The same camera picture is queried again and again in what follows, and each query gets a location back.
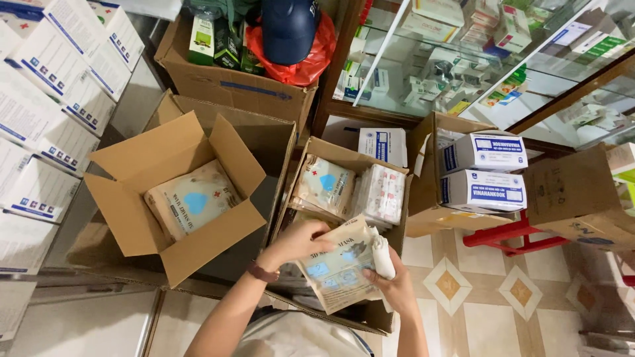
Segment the wristwatch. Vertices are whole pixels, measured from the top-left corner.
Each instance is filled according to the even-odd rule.
[[[273,283],[274,281],[277,281],[277,279],[280,277],[280,270],[278,269],[277,271],[270,273],[268,271],[265,271],[265,269],[262,269],[258,263],[256,263],[255,260],[252,260],[249,265],[247,266],[247,271],[253,275],[254,278],[262,280],[266,283]]]

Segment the tiled floor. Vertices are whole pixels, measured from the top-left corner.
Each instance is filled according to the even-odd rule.
[[[463,234],[441,231],[406,238],[404,244],[403,262],[411,272],[430,356],[578,356],[580,329],[635,327],[635,290],[612,276],[624,269],[612,254],[572,243],[509,258],[495,248],[465,247]],[[150,357],[182,355],[215,304],[168,292]],[[263,297],[260,305],[268,304],[288,308]],[[399,316],[395,319],[396,330],[388,337],[358,332],[375,356],[397,355]],[[171,338],[162,339],[163,334]]]

